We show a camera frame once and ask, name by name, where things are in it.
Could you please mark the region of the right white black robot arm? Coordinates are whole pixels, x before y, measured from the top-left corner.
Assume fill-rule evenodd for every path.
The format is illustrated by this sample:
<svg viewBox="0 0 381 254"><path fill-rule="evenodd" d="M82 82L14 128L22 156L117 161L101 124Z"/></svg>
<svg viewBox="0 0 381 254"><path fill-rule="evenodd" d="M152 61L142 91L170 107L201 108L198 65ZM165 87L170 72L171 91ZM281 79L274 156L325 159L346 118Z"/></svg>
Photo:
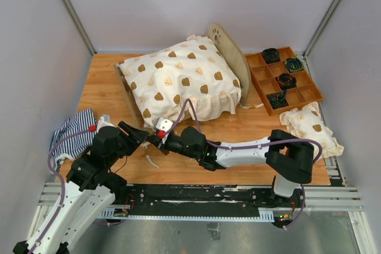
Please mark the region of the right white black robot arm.
<svg viewBox="0 0 381 254"><path fill-rule="evenodd" d="M282 130L272 130L269 137L241 143L212 142L193 127L181 135L160 130L147 141L162 153L177 153L194 159L208 171L239 165L266 164L277 174L270 190L276 206L290 201L294 190L312 182L314 146L310 139L299 139Z"/></svg>

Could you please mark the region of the bear print bed cushion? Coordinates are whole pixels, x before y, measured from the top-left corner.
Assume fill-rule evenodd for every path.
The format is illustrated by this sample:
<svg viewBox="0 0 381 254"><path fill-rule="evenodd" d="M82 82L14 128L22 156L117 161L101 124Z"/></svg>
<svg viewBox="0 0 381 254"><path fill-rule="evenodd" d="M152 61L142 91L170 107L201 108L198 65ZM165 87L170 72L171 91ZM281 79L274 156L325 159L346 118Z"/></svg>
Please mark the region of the bear print bed cushion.
<svg viewBox="0 0 381 254"><path fill-rule="evenodd" d="M228 63L223 52L208 37L191 36L152 54L118 63L135 99L144 125L164 138L150 143L164 153L174 152L195 159L205 169L263 164L267 149L247 143L209 144L198 128L187 127L181 135L172 128L191 118L214 120L223 112L235 114L247 100L247 84L239 75L238 62Z"/></svg>

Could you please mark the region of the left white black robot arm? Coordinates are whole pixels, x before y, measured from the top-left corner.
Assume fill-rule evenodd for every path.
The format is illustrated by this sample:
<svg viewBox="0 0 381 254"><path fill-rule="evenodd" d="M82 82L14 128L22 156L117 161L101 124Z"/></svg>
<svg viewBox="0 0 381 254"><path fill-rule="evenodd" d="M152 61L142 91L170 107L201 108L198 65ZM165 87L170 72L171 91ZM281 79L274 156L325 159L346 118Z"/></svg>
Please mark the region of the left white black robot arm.
<svg viewBox="0 0 381 254"><path fill-rule="evenodd" d="M108 205L126 200L127 182L110 168L132 155L148 136L123 121L100 127L67 177L60 178L61 193L42 225L28 240L18 242L13 253L70 253Z"/></svg>

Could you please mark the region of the wooden pet bed frame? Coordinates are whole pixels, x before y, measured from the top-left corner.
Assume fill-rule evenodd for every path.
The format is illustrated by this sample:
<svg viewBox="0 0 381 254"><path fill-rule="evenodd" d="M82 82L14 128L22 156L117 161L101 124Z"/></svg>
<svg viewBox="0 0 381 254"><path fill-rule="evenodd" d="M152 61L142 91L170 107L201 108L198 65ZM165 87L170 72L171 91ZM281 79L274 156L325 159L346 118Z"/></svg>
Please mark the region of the wooden pet bed frame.
<svg viewBox="0 0 381 254"><path fill-rule="evenodd" d="M211 24L205 36L115 65L135 127L154 128L160 117L214 120L246 107L252 86L248 62L228 32Z"/></svg>

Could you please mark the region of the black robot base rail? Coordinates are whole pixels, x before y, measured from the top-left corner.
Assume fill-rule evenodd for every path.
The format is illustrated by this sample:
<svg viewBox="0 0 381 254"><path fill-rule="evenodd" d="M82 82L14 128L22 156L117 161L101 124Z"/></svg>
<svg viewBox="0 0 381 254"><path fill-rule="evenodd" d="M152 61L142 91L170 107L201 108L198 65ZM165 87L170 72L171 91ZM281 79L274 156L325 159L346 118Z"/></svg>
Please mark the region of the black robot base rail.
<svg viewBox="0 0 381 254"><path fill-rule="evenodd" d="M197 209L201 213L227 212L233 208L285 209L301 206L301 191L289 198L276 196L271 187L239 187L211 185L133 184L108 208L121 208L125 213L160 213L175 209Z"/></svg>

